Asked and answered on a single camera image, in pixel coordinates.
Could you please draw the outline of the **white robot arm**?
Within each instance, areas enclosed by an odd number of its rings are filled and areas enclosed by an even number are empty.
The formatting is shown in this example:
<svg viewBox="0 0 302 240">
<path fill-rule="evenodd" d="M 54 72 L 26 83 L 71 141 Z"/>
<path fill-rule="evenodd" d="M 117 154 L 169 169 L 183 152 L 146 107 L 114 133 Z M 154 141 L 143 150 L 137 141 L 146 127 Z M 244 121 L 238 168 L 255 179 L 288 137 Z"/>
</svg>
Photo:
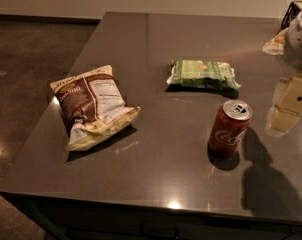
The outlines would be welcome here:
<svg viewBox="0 0 302 240">
<path fill-rule="evenodd" d="M 277 35 L 262 51 L 280 56 L 286 68 L 295 70 L 289 78 L 278 80 L 266 120 L 266 132 L 282 137 L 302 117 L 302 1 L 290 3 Z"/>
</svg>

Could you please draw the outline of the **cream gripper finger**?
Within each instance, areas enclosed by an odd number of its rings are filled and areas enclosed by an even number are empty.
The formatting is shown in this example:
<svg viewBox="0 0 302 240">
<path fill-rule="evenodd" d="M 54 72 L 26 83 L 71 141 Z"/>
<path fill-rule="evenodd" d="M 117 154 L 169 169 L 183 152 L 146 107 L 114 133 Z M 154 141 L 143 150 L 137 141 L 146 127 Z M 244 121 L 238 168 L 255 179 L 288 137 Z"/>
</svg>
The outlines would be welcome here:
<svg viewBox="0 0 302 240">
<path fill-rule="evenodd" d="M 302 71 L 290 78 L 280 78 L 275 86 L 272 104 L 280 111 L 302 116 Z"/>
<path fill-rule="evenodd" d="M 298 121 L 297 116 L 271 107 L 267 114 L 265 132 L 272 137 L 282 137 L 289 133 Z"/>
</svg>

